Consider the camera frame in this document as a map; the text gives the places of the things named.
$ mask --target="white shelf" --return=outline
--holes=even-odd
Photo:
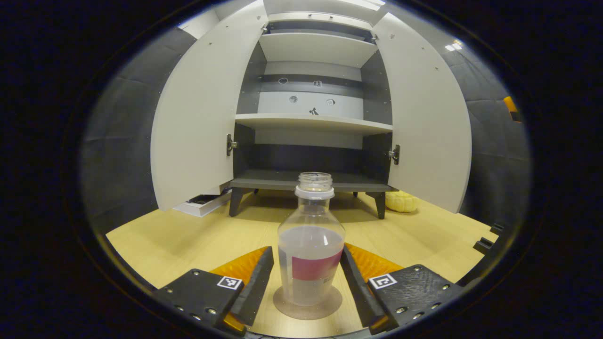
[[[391,125],[340,116],[252,113],[237,114],[235,120],[237,123],[251,128],[312,128],[360,135],[375,135],[392,131]]]
[[[340,16],[334,14],[324,14],[315,12],[284,12],[268,15],[270,22],[303,20],[303,21],[319,21],[319,22],[334,22],[340,25],[362,28],[370,31],[373,27],[366,21],[354,19],[352,17]]]
[[[324,62],[356,68],[361,68],[377,51],[372,43],[317,33],[264,34],[260,46],[268,62]]]

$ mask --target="clear plastic bottle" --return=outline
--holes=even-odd
[[[324,300],[341,257],[346,231],[331,212],[331,175],[305,172],[295,188],[298,208],[278,229],[283,297],[298,306]]]

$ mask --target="cabinet door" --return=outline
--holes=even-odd
[[[373,28],[390,84],[393,147],[388,184],[457,213],[471,167],[467,105],[452,71],[407,24],[386,14]]]
[[[160,209],[233,179],[226,134],[234,134],[243,75],[267,22],[264,2],[252,2],[200,37],[169,76],[151,134]]]

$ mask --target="gray padded wall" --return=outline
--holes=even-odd
[[[510,226],[526,211],[530,185],[528,136],[511,119],[504,85],[467,47],[441,54],[469,111],[472,162],[461,213],[485,224]]]
[[[151,128],[170,72],[196,39],[178,28],[133,57],[109,81],[81,147],[81,189],[97,233],[157,209],[151,178]]]

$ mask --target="dark gray shelf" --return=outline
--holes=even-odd
[[[276,189],[293,191],[299,183],[298,171],[276,171],[268,169],[248,169],[230,182],[231,187]],[[362,174],[330,173],[335,192],[388,192],[397,191],[378,180]]]

